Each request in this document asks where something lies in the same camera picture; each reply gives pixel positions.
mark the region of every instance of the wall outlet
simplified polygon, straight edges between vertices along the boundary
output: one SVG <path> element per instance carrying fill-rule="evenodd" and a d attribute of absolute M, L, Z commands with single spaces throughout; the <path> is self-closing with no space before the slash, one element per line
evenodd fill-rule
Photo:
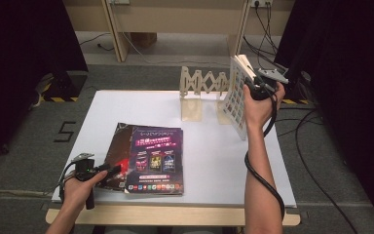
<path fill-rule="evenodd" d="M 254 7 L 256 1 L 259 2 L 259 8 L 267 8 L 267 4 L 270 4 L 270 6 L 272 7 L 273 4 L 273 0 L 251 0 L 250 6 Z"/>

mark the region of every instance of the forearm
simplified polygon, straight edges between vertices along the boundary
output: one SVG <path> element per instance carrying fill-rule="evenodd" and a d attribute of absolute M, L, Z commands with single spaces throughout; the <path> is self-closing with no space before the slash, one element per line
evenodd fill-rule
<path fill-rule="evenodd" d="M 273 187 L 263 130 L 248 128 L 248 159 L 253 169 Z M 246 233 L 281 233 L 281 208 L 272 193 L 247 172 L 244 193 Z"/>
<path fill-rule="evenodd" d="M 68 234 L 74 226 L 80 211 L 62 207 L 56 216 L 56 219 L 47 230 L 47 234 Z"/>

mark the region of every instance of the black panel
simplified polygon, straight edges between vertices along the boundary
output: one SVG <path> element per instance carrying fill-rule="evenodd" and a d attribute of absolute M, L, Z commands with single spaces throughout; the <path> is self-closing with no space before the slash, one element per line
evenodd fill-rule
<path fill-rule="evenodd" d="M 0 146 L 48 73 L 88 70 L 62 1 L 0 2 Z"/>
<path fill-rule="evenodd" d="M 296 0 L 277 58 L 287 66 L 309 43 L 303 36 L 317 9 Z M 319 108 L 374 205 L 374 1 L 340 1 L 322 27 L 324 36 L 311 41 L 315 49 L 302 69 L 311 74 Z"/>

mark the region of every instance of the person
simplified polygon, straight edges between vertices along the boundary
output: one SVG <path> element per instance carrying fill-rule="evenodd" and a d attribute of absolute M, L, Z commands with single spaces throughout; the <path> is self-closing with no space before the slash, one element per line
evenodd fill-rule
<path fill-rule="evenodd" d="M 247 85 L 243 86 L 244 119 L 248 138 L 248 158 L 254 170 L 276 188 L 267 156 L 263 126 L 271 117 L 272 103 L 269 98 L 254 100 Z M 278 82 L 275 93 L 279 110 L 284 97 L 284 87 Z M 71 178 L 65 182 L 65 200 L 47 234 L 69 233 L 91 189 L 103 178 L 100 172 L 92 179 L 81 182 Z M 276 198 L 251 173 L 247 172 L 244 191 L 245 233 L 282 233 L 281 208 Z"/>
<path fill-rule="evenodd" d="M 284 97 L 284 87 L 278 84 L 277 109 Z M 272 113 L 269 98 L 253 100 L 248 86 L 244 85 L 244 119 L 247 129 L 248 159 L 254 170 L 275 189 L 272 169 L 267 156 L 263 126 Z M 282 233 L 281 207 L 272 193 L 250 172 L 247 172 L 244 191 L 245 233 Z"/>
<path fill-rule="evenodd" d="M 65 182 L 65 198 L 62 207 L 46 233 L 69 233 L 81 210 L 85 207 L 91 189 L 106 176 L 107 171 L 102 171 L 84 182 L 75 177 L 68 179 Z"/>

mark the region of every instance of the magazine cover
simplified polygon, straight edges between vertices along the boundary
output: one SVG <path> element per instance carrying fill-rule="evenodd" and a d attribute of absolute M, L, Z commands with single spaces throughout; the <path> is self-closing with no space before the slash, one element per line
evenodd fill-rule
<path fill-rule="evenodd" d="M 104 163 L 109 165 L 112 173 L 96 185 L 96 187 L 124 191 L 131 150 L 131 136 L 134 125 L 118 123 Z"/>
<path fill-rule="evenodd" d="M 134 128 L 125 192 L 183 194 L 182 147 L 180 128 Z"/>

